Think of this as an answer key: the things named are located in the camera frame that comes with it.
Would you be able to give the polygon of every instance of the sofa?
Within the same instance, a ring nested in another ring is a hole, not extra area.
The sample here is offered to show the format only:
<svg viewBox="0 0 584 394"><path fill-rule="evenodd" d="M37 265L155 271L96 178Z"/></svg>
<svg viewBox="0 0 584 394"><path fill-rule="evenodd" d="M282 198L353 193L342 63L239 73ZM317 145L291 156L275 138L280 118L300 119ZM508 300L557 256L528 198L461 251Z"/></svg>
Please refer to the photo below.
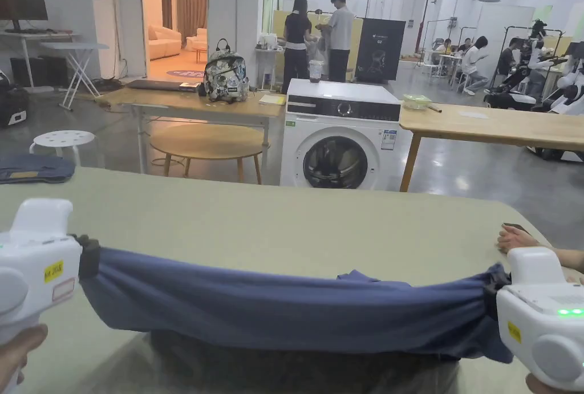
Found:
<svg viewBox="0 0 584 394"><path fill-rule="evenodd" d="M186 38L186 49L191 52L206 52L206 28L198 28L195 36Z"/></svg>
<svg viewBox="0 0 584 394"><path fill-rule="evenodd" d="M167 27L148 25L150 60L178 55L182 47L182 35Z"/></svg>

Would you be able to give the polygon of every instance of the human hand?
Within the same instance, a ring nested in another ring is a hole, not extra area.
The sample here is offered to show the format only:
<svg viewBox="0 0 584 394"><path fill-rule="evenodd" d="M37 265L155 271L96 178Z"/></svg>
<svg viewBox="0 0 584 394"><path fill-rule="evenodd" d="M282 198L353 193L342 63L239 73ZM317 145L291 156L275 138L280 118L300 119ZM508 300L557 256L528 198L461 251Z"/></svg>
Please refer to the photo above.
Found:
<svg viewBox="0 0 584 394"><path fill-rule="evenodd" d="M513 248L525 246L539 246L540 243L526 231L509 225L502 225L503 229L498 232L497 248L504 254Z"/></svg>
<svg viewBox="0 0 584 394"><path fill-rule="evenodd" d="M584 394L581 391L580 393L568 393L568 391L548 387L547 385L542 384L533 374L529 374L525 378L525 383L528 385L529 390L534 394Z"/></svg>
<svg viewBox="0 0 584 394"><path fill-rule="evenodd" d="M47 326L40 324L24 329L13 340L0 346L0 392L4 392L16 371L26 366L28 352L38 348L47 338L47 333ZM24 379L20 372L17 383L21 384Z"/></svg>

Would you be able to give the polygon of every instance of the black display board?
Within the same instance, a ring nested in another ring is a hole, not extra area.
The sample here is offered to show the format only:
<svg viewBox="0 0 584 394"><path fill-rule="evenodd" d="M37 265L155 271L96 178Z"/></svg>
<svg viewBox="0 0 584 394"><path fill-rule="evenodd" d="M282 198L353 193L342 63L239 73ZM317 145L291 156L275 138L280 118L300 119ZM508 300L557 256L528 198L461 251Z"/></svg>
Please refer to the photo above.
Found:
<svg viewBox="0 0 584 394"><path fill-rule="evenodd" d="M395 80L405 22L364 19L355 77L359 81Z"/></svg>

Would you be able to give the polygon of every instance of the rug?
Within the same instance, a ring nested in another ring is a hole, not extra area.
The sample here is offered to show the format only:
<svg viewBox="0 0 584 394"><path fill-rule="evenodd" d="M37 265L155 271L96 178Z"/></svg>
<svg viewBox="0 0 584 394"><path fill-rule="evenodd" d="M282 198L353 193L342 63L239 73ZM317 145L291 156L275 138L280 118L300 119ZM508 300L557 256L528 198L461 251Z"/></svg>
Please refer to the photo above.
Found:
<svg viewBox="0 0 584 394"><path fill-rule="evenodd" d="M204 76L204 72L197 70L169 70L167 75L170 76L181 76L182 78L200 78Z"/></svg>

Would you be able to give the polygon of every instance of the black clamp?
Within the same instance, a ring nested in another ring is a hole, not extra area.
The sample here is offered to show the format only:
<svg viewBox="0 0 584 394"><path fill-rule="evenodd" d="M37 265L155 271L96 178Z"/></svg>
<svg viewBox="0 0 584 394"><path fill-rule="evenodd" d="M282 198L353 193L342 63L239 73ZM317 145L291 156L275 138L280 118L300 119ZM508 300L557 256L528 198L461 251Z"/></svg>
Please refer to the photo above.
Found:
<svg viewBox="0 0 584 394"><path fill-rule="evenodd" d="M83 248L79 259L79 280L93 278L99 273L99 257L101 247L96 239L90 239L87 234L77 237L72 235L77 243Z"/></svg>
<svg viewBox="0 0 584 394"><path fill-rule="evenodd" d="M497 292L510 284L511 274L507 274L505 271L501 270L491 273L490 282L482 289L482 296L485 301L485 312L495 321L498 321Z"/></svg>

